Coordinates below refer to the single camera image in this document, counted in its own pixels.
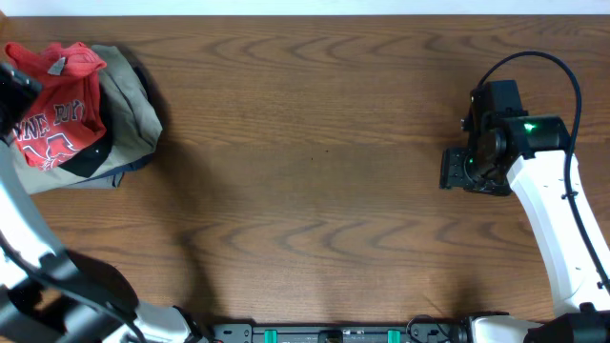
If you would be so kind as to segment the red t-shirt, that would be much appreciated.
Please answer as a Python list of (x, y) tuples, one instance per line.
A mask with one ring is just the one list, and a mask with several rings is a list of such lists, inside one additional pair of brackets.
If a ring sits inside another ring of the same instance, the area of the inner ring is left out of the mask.
[(106, 62), (85, 44), (50, 44), (41, 52), (9, 42), (10, 63), (42, 84), (42, 91), (13, 131), (26, 163), (58, 167), (106, 134), (100, 115), (98, 72)]

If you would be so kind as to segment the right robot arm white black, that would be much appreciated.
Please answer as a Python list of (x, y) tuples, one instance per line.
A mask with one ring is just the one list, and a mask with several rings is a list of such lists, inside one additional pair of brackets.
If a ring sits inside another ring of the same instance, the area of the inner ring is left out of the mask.
[(488, 112), (462, 122), (464, 148), (442, 156), (439, 185), (493, 195), (514, 193), (524, 208), (551, 286), (555, 319), (539, 324), (509, 315), (472, 320), (473, 342), (606, 342), (609, 289), (600, 274), (609, 249), (592, 214), (569, 134), (556, 116)]

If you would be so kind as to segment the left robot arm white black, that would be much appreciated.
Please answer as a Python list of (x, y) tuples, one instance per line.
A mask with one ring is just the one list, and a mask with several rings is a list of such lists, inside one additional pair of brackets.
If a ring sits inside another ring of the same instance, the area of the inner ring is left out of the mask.
[(177, 307), (141, 302), (113, 266), (67, 249), (13, 166), (10, 131), (41, 85), (1, 66), (1, 334), (13, 342), (198, 342)]

